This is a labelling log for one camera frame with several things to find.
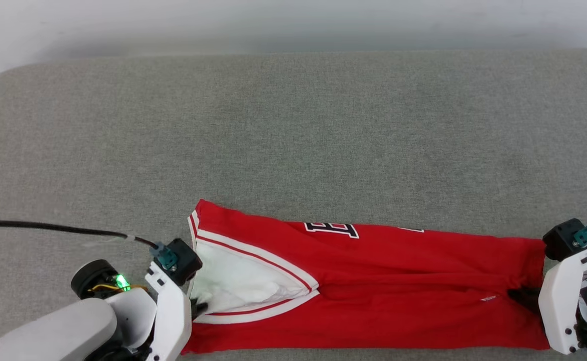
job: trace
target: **white inner lining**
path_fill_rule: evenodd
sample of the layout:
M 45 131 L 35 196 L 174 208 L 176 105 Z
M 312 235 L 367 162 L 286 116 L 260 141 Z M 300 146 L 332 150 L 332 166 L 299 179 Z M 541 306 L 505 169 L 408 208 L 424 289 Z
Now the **white inner lining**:
M 191 281 L 190 297 L 209 304 L 207 315 L 195 322 L 251 322 L 289 311 L 318 295 L 317 281 L 296 265 L 264 249 L 198 229 L 197 214 L 191 217 L 196 226 L 193 229 L 190 222 L 191 236 L 202 269 Z M 225 312 L 235 314 L 210 315 Z

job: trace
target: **red basketball jersey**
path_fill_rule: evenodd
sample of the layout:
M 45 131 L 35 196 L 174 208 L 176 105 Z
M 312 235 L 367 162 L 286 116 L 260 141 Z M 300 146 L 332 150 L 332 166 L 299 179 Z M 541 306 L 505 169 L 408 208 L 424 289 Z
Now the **red basketball jersey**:
M 544 243 L 361 224 L 283 222 L 200 201 L 209 310 L 183 352 L 268 347 L 548 349 L 541 319 L 507 295 L 540 287 Z

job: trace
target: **gray fabric surface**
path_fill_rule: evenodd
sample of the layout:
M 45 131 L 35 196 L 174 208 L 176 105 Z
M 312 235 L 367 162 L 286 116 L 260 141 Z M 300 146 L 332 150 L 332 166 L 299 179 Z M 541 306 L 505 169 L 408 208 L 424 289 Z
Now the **gray fabric surface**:
M 98 59 L 0 75 L 1 219 L 167 241 L 199 198 L 284 220 L 498 236 L 587 221 L 587 50 Z M 143 282 L 145 247 L 108 241 L 0 230 L 0 336 L 75 301 L 69 281 L 87 261 L 106 258 Z M 427 358 L 564 356 L 275 349 L 188 359 Z

